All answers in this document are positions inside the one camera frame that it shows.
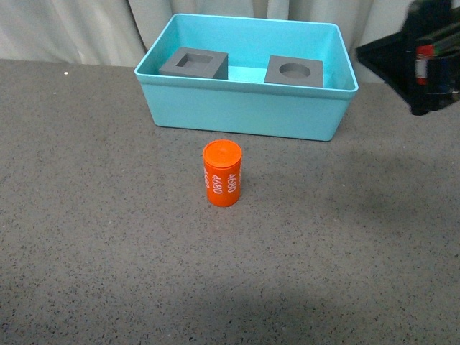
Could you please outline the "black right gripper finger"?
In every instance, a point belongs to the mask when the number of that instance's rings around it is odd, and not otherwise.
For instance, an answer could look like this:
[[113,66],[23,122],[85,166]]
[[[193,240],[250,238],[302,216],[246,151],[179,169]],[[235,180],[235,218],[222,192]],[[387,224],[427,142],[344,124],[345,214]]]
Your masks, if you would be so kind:
[[356,49],[357,60],[387,83],[411,108],[415,105],[415,53],[410,35],[397,32]]

